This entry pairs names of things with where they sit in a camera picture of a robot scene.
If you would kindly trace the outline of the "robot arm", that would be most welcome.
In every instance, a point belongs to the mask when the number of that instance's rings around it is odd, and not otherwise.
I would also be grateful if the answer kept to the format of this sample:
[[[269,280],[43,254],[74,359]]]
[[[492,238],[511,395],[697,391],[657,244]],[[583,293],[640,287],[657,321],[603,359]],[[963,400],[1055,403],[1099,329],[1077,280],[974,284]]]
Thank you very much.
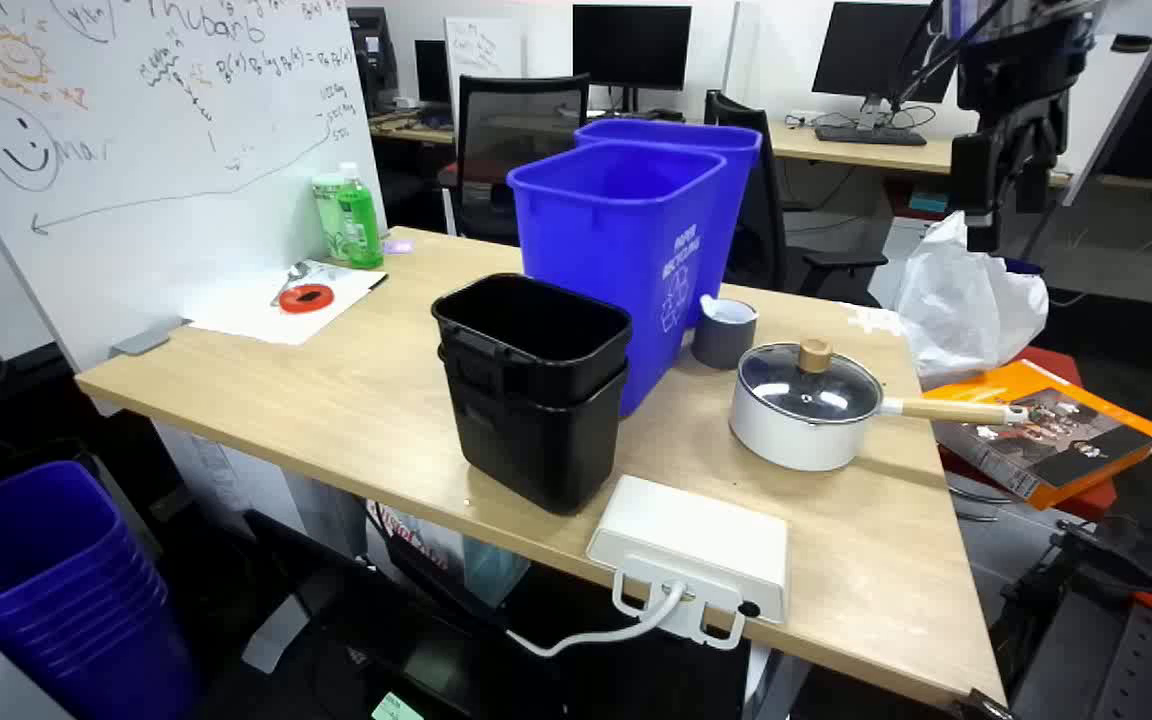
[[[958,102],[977,129],[949,144],[949,182],[974,253],[999,247],[1005,205],[1048,206],[1094,19],[1083,0],[932,0],[932,46],[887,82],[887,102],[900,109],[932,77],[958,77]]]

